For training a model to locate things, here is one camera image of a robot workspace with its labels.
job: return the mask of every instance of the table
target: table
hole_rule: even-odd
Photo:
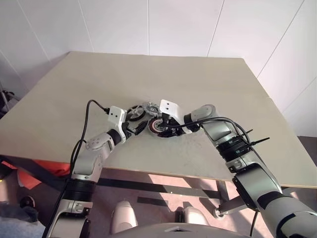
[[[71,52],[0,120],[0,154],[68,162],[89,99],[128,109],[142,102],[177,103],[185,111],[214,104],[221,115],[253,129],[251,140],[282,186],[317,187],[317,170],[272,99],[243,59],[157,57]],[[107,131],[91,107],[86,138]],[[116,147],[107,168],[231,180],[202,131],[159,139],[144,131]]]

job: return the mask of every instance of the black wire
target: black wire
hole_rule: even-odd
[[[86,105],[86,114],[85,114],[85,123],[84,123],[84,128],[83,128],[83,132],[81,134],[81,138],[79,140],[79,144],[77,146],[77,150],[76,150],[76,154],[74,157],[71,158],[71,164],[70,164],[70,172],[69,174],[71,175],[72,172],[73,172],[73,169],[74,169],[74,166],[75,166],[75,163],[76,163],[76,160],[77,160],[77,157],[78,157],[78,154],[79,154],[79,151],[80,151],[80,148],[84,142],[84,138],[85,138],[85,134],[86,134],[86,130],[87,130],[87,124],[88,124],[88,115],[89,115],[89,106],[91,103],[95,103],[98,107],[100,107],[102,110],[106,111],[106,108],[104,108],[103,106],[101,106],[96,100],[89,100],[87,105]]]
[[[208,121],[213,121],[213,120],[229,122],[229,123],[232,124],[234,130],[236,131],[236,133],[238,135],[240,135],[240,132],[238,131],[237,127],[243,132],[243,134],[245,135],[246,138],[249,138],[248,134],[245,132],[245,130],[239,124],[235,123],[230,118],[225,118],[225,117],[206,118],[206,119],[201,119],[201,120],[185,123],[183,125],[164,125],[164,126],[169,127],[169,128],[182,128],[182,127],[186,127],[186,126],[202,124],[202,123],[205,123],[205,122],[208,122]]]
[[[95,103],[98,107],[100,107],[103,111],[106,112],[108,110],[107,108],[104,108],[103,106],[101,106],[96,100],[91,99],[91,100],[88,101],[88,103],[86,105],[86,114],[85,114],[85,123],[84,123],[83,132],[82,132],[80,140],[77,141],[77,143],[76,143],[76,145],[75,145],[75,147],[74,147],[74,149],[72,151],[71,157],[70,157],[69,175],[68,175],[67,180],[66,180],[66,182],[64,184],[64,187],[63,187],[62,191],[60,192],[60,194],[58,196],[58,199],[57,199],[57,201],[56,201],[56,203],[54,205],[53,212],[52,212],[52,215],[51,215],[51,218],[50,218],[50,222],[45,227],[45,230],[43,232],[42,238],[46,238],[46,236],[47,236],[47,234],[49,232],[49,229],[50,229],[50,227],[52,225],[53,219],[54,219],[54,217],[56,215],[56,212],[57,212],[57,209],[58,209],[58,206],[59,206],[59,202],[61,201],[62,196],[63,196],[63,194],[64,194],[64,192],[66,190],[67,182],[70,180],[71,174],[72,174],[72,172],[74,170],[75,162],[77,160],[80,148],[81,148],[83,142],[86,143],[84,138],[85,138],[85,134],[86,134],[86,130],[87,130],[87,124],[88,124],[89,106],[90,106],[90,104],[92,102]]]
[[[258,214],[259,214],[259,212],[255,212],[255,214],[254,214],[251,229],[250,229],[250,236],[252,236],[252,234],[253,234],[253,229],[254,229],[254,225],[256,224]]]
[[[77,149],[77,147],[78,147],[78,145],[79,145],[79,142],[80,142],[80,140],[79,140],[79,141],[77,141],[77,143],[76,143],[76,145],[75,145],[75,147],[74,147],[74,149],[73,149],[73,152],[71,153],[71,157],[70,157],[70,164],[72,164],[72,163],[73,163],[73,160],[74,160],[74,154],[75,154],[75,151],[76,151],[76,149]]]

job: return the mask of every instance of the wall tile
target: wall tile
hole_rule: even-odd
[[[4,55],[0,52],[0,82],[4,90],[13,92],[22,98],[27,93],[27,88],[21,82],[18,74],[11,67]]]
[[[80,0],[96,52],[147,54],[147,0]]]
[[[0,20],[0,50],[31,89],[51,69],[48,58],[17,1],[0,1]]]
[[[283,112],[298,136],[317,137],[317,79]]]
[[[305,0],[258,77],[283,112],[316,76],[316,1]]]
[[[225,0],[209,56],[244,58],[257,76],[301,2]]]
[[[150,55],[206,57],[222,0],[149,0]]]
[[[69,51],[93,51],[78,0],[19,2],[54,65]]]

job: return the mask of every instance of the red object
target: red object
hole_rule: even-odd
[[[60,163],[60,162],[52,162],[52,161],[44,161],[44,160],[34,160],[35,163],[39,164],[43,168],[47,169],[53,175],[56,176],[63,176],[69,174],[70,166],[68,163]],[[12,169],[17,169],[15,166],[2,161],[3,164],[7,165]],[[36,185],[40,184],[41,181],[37,180],[36,178],[32,177],[28,173],[18,169],[18,175],[21,183],[28,188],[32,189]]]

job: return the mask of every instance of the shoe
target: shoe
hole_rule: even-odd
[[[20,207],[23,208],[26,206],[33,207],[33,208],[35,207],[35,201],[33,197],[25,196],[20,200]]]

